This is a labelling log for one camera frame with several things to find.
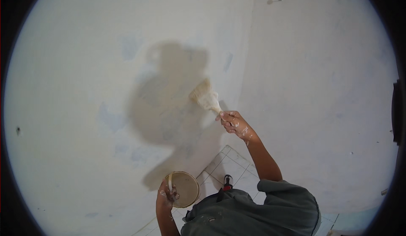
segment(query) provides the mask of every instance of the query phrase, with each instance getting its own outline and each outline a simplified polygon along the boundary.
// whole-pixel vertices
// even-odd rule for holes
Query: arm
[[[237,111],[222,112],[216,120],[221,119],[221,124],[228,133],[235,133],[247,145],[248,151],[254,161],[260,179],[280,181],[281,171],[275,160],[263,146],[256,132],[248,125]]]
[[[156,198],[156,219],[158,220],[162,236],[180,236],[175,221],[172,218],[172,204],[173,200],[169,193],[168,185],[166,185],[165,179],[163,179]]]

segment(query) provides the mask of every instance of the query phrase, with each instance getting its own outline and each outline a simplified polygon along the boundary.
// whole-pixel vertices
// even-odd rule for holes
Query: hand
[[[245,142],[256,136],[255,131],[237,111],[223,111],[216,117],[216,121],[220,119],[221,125],[228,133],[235,133],[237,137]]]
[[[166,184],[165,179],[162,179],[161,186],[158,189],[158,196],[156,197],[156,212],[169,212],[173,207],[173,198],[179,199],[179,194],[176,193],[176,186],[172,184],[172,192],[169,192],[169,186]]]

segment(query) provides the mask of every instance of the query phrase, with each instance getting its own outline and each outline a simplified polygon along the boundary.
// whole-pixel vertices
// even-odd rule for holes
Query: paintbrush
[[[189,94],[189,98],[205,110],[213,110],[218,114],[222,111],[218,103],[218,93],[213,91],[208,78],[196,86]]]

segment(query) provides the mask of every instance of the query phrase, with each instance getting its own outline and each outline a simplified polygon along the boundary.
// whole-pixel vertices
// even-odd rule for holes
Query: sleeve
[[[260,180],[258,191],[265,192],[264,206],[278,213],[281,223],[289,219],[287,228],[295,228],[302,235],[314,235],[320,227],[321,215],[314,196],[301,186],[287,181]]]

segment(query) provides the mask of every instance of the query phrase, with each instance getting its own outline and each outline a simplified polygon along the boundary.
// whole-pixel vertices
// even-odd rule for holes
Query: gray shirt
[[[266,193],[263,205],[239,189],[206,197],[186,214],[181,235],[315,235],[320,210],[307,189],[284,180],[260,180],[257,188]]]

